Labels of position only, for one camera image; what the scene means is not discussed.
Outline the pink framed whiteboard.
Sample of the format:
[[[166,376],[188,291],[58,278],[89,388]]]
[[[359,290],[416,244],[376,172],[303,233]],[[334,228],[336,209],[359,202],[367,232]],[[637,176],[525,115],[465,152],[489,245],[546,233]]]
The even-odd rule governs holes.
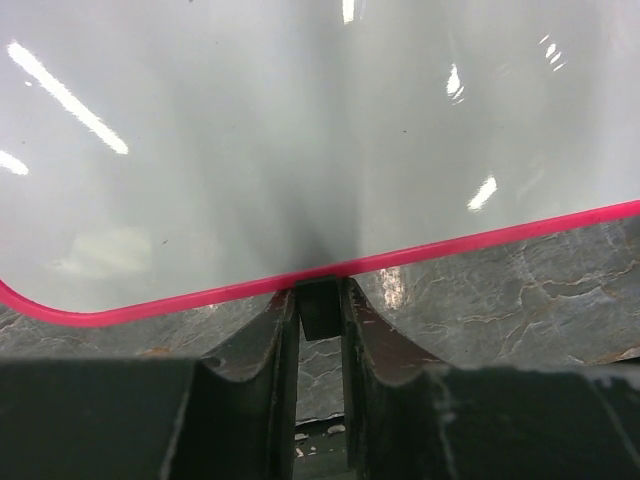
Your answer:
[[[635,1],[1,5],[1,302],[38,320],[638,211]]]

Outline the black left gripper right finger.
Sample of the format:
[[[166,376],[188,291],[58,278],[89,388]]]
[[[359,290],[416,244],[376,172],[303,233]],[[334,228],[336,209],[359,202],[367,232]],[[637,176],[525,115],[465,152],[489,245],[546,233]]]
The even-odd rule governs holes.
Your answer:
[[[458,368],[341,286],[349,465],[361,479],[635,479],[639,367]]]

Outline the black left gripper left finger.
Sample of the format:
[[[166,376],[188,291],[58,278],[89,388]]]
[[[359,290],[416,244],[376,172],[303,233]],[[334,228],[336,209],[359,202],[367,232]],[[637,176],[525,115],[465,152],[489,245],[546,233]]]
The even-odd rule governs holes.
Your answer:
[[[1,364],[5,479],[289,479],[294,294],[195,357]]]

